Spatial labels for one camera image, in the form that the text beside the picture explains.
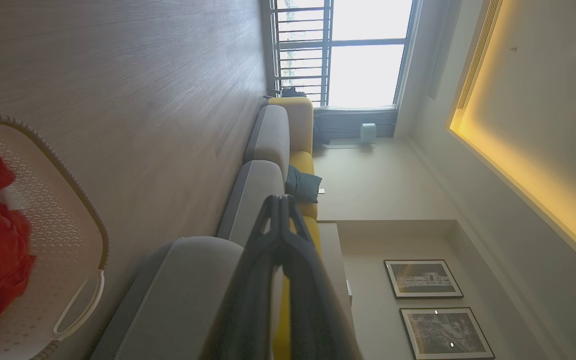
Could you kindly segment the white garment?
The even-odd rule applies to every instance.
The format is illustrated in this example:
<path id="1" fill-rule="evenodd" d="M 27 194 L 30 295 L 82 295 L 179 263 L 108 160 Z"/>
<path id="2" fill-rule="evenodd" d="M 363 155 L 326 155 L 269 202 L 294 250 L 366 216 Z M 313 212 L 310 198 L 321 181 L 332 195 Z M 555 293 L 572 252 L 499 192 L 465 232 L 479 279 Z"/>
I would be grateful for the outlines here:
<path id="1" fill-rule="evenodd" d="M 22 211 L 25 209 L 23 202 L 18 199 L 16 192 L 4 187 L 0 190 L 0 203 L 6 206 L 9 211 Z"/>

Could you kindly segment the large glass window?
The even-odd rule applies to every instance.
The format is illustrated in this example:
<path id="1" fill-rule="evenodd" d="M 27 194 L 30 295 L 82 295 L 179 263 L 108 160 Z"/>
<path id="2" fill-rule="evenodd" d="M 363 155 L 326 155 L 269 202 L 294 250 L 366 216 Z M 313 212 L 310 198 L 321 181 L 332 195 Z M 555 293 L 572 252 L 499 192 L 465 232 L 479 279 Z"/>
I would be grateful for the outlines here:
<path id="1" fill-rule="evenodd" d="M 394 103 L 419 0 L 334 0 L 327 104 Z"/>

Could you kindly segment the black framed picture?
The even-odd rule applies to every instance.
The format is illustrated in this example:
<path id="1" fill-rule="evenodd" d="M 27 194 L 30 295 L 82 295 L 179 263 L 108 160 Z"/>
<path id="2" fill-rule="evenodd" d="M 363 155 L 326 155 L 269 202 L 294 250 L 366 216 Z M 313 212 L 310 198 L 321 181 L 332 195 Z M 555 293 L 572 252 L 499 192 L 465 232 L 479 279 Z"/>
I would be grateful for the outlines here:
<path id="1" fill-rule="evenodd" d="M 384 260 L 383 264 L 397 300 L 464 298 L 443 259 Z"/>
<path id="2" fill-rule="evenodd" d="M 495 360 L 470 307 L 400 308 L 414 360 Z"/>

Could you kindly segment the dark teal cushion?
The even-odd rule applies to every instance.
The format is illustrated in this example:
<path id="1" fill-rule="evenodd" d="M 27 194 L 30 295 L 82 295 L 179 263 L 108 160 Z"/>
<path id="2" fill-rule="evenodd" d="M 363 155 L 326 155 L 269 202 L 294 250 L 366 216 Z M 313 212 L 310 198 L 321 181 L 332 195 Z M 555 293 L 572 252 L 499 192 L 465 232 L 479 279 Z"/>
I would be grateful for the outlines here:
<path id="1" fill-rule="evenodd" d="M 317 204 L 321 182 L 321 177 L 303 173 L 295 166 L 289 165 L 285 181 L 285 193 L 300 203 Z"/>

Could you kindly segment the long ceiling air vent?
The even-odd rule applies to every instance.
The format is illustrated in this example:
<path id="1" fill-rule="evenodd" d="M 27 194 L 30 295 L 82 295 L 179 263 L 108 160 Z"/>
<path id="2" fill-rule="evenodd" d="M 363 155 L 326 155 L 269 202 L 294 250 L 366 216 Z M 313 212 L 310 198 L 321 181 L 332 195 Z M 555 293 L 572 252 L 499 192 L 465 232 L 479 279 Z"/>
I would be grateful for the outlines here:
<path id="1" fill-rule="evenodd" d="M 504 0 L 482 0 L 459 80 L 461 88 L 457 98 L 455 98 L 455 109 L 457 111 L 466 109 L 470 101 L 474 84 L 477 82 L 482 68 L 503 2 Z"/>

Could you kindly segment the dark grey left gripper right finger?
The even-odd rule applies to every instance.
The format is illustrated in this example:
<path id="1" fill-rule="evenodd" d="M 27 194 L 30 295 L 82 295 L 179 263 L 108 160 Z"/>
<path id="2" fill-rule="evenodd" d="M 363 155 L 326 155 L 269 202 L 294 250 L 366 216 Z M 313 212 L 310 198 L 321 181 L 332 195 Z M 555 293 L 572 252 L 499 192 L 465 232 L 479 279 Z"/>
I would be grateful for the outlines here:
<path id="1" fill-rule="evenodd" d="M 297 201 L 283 196 L 291 360 L 361 360 L 361 352 Z"/>

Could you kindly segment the white laundry basket brown rim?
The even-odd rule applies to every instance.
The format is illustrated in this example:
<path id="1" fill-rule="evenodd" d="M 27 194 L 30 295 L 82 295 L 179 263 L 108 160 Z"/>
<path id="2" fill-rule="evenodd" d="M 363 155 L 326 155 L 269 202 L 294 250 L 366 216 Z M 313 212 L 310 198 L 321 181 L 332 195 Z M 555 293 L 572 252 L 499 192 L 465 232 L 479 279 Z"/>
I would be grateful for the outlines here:
<path id="1" fill-rule="evenodd" d="M 0 316 L 0 360 L 47 360 L 91 317 L 105 289 L 110 241 L 71 171 L 22 121 L 0 115 L 0 157 L 30 222 L 35 263 L 26 290 Z"/>

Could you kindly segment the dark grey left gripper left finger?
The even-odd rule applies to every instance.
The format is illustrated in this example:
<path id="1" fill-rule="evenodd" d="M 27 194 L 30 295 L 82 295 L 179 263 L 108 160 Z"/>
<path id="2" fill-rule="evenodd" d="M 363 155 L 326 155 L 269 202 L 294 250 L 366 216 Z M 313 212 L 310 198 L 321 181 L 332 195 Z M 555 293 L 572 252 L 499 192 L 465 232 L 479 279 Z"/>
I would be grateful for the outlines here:
<path id="1" fill-rule="evenodd" d="M 263 201 L 206 338 L 203 360 L 269 360 L 272 355 L 281 199 L 272 194 Z"/>

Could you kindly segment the metal balcony railing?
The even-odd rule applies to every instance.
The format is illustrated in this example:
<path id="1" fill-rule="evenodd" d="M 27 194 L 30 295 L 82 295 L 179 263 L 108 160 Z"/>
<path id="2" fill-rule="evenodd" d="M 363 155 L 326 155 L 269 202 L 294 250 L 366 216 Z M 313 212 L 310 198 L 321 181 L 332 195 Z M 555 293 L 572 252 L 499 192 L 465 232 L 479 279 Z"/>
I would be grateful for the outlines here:
<path id="1" fill-rule="evenodd" d="M 275 93 L 293 88 L 316 107 L 330 97 L 335 0 L 268 0 Z"/>

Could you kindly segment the grey curtain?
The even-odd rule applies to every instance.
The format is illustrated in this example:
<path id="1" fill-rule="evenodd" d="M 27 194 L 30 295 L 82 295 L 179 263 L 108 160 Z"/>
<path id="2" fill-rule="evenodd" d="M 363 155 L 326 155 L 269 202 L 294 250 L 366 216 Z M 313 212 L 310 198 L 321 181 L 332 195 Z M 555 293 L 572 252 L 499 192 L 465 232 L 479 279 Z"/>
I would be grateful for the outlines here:
<path id="1" fill-rule="evenodd" d="M 395 105 L 345 108 L 316 107 L 314 126 L 329 139 L 359 139 L 362 125 L 375 125 L 378 138 L 393 137 L 399 110 Z"/>

